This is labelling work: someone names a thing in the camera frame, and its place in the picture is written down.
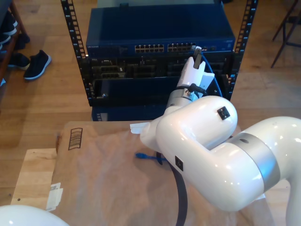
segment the black metal frame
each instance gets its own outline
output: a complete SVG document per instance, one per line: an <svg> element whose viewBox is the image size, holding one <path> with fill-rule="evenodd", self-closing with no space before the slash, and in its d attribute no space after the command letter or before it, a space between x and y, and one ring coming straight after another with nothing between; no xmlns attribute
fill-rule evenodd
<svg viewBox="0 0 301 226"><path fill-rule="evenodd" d="M283 21L281 22L280 26L278 27L278 29L277 29L277 31L276 31L276 33L275 33L273 39L272 39L272 41L275 40L275 38L277 37L277 35L279 34L279 32L280 32L280 30L281 30L281 28L282 28L282 45L281 45L281 47L280 47L280 49L279 49L279 51L278 51L278 53L277 53L277 55L276 55L276 57L275 57L273 63L272 63L271 68L274 67L275 63L277 62L278 58L280 57L280 54L282 53L282 51L283 51L283 49L284 49L284 47L285 47L286 45L288 45L288 46L295 46L295 47L301 48L301 45L300 45L300 44L296 44L296 43L292 43L292 42L289 42L289 41L288 41L289 38L291 37L293 31L295 30L297 24L300 23L300 19L301 19L301 10L300 10L298 16L293 17L293 25L292 25L290 31L288 32L288 34L286 35L286 23L288 22L288 19L290 19L290 15L291 15L291 13L293 12L293 10L295 9L295 7L296 7L298 1L299 1L299 0L295 0L295 1L293 2L291 8L288 10L286 16L284 17Z"/></svg>
<svg viewBox="0 0 301 226"><path fill-rule="evenodd" d="M61 4L67 22L74 53L76 55L77 62L79 65L80 74L86 89L87 98L91 105L93 99L96 99L96 95L93 90L92 81L89 77L91 69L83 47L83 42L79 31L79 25L75 14L74 4L72 0L61 0ZM257 10L257 5L258 0L247 0L246 2L244 17L240 27L236 47L234 50L233 65L231 67L231 73L230 75L228 75L229 90L225 96L225 98L227 98L228 100L231 99L232 92L236 83L238 71L244 56L246 44L253 24L254 15Z"/></svg>

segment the blue device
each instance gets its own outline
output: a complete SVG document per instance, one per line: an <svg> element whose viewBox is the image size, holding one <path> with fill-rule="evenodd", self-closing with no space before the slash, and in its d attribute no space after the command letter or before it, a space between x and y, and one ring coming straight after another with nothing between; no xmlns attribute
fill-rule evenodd
<svg viewBox="0 0 301 226"><path fill-rule="evenodd" d="M220 4L94 8L87 36L90 58L232 51L235 36Z"/></svg>

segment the network equipment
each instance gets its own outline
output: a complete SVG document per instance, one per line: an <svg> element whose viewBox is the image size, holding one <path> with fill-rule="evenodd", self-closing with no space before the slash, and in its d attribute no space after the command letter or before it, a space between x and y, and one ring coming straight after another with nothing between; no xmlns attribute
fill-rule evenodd
<svg viewBox="0 0 301 226"><path fill-rule="evenodd" d="M72 0L61 0L93 120L149 120L164 113L187 59L203 49L217 82L209 95L231 99L258 0L247 0L236 47L220 4L98 8L86 47Z"/></svg>
<svg viewBox="0 0 301 226"><path fill-rule="evenodd" d="M95 8L87 50L91 58L232 51L235 36L221 4Z"/></svg>

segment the brown paper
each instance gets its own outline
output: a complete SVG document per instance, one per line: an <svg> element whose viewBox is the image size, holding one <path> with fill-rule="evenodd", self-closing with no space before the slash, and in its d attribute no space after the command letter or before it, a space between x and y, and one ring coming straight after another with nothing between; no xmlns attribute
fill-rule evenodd
<svg viewBox="0 0 301 226"><path fill-rule="evenodd" d="M134 122L65 126L52 179L53 184L61 183L63 195L52 213L71 226L274 226L265 199L239 212L225 212L187 181L187 215L184 221L178 219L183 214L178 195L185 192L178 193L166 161L160 165L135 158L136 152L155 153L139 135L131 134L130 123Z"/></svg>

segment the barcode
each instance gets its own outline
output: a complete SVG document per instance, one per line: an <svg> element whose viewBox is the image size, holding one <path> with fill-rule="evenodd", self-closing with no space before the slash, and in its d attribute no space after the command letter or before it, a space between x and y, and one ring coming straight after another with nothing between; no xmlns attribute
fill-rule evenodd
<svg viewBox="0 0 301 226"><path fill-rule="evenodd" d="M75 128L70 131L69 149L80 148L83 128Z"/></svg>

